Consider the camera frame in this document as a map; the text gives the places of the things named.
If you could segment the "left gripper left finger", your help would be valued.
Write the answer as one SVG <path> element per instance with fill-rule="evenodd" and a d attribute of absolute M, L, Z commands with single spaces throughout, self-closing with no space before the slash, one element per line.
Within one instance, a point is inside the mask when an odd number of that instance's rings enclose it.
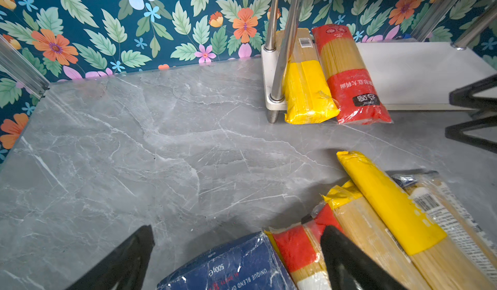
<path fill-rule="evenodd" d="M 151 225 L 143 225 L 69 289 L 141 289 L 155 246 Z"/>

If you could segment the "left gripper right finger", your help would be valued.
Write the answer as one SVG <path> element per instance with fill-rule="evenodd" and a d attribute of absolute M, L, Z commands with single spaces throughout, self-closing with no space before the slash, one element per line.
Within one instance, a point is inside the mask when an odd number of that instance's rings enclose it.
<path fill-rule="evenodd" d="M 334 226 L 327 226 L 320 239 L 332 289 L 404 289 Z"/>

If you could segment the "red-yellow labelled spaghetti pack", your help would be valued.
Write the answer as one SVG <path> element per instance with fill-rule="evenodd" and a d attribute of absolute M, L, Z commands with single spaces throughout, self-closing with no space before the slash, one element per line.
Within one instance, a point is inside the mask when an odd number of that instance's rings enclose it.
<path fill-rule="evenodd" d="M 269 240 L 290 274 L 296 287 L 301 290 L 331 290 L 320 239 L 323 225 L 309 221 L 294 224 L 287 229 L 265 231 Z"/>

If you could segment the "white-label clear spaghetti pack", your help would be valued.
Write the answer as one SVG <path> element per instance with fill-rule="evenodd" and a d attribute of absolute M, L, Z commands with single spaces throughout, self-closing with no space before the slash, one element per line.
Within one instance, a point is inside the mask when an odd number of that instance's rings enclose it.
<path fill-rule="evenodd" d="M 496 245 L 436 171 L 392 174 L 392 179 L 496 283 Z"/>

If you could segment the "red spaghetti pack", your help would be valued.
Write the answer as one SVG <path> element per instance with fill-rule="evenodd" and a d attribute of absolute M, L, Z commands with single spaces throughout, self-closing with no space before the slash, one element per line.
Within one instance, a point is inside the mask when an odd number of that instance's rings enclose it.
<path fill-rule="evenodd" d="M 348 27 L 327 24 L 312 29 L 339 124 L 391 123 Z"/>

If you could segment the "narrow yellow spaghetti pack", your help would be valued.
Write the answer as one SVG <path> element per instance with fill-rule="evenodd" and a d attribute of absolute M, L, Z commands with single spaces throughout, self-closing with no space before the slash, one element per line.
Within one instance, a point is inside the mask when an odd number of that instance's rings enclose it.
<path fill-rule="evenodd" d="M 373 161 L 356 151 L 338 152 L 337 158 L 432 289 L 496 288 L 435 220 Z"/>

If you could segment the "wide yellow spaghetti pack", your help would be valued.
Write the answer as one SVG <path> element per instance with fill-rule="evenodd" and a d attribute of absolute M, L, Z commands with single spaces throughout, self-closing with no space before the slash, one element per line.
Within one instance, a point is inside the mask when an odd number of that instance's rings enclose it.
<path fill-rule="evenodd" d="M 307 28 L 299 28 L 282 86 L 287 101 L 285 122 L 323 123 L 339 115 Z"/>

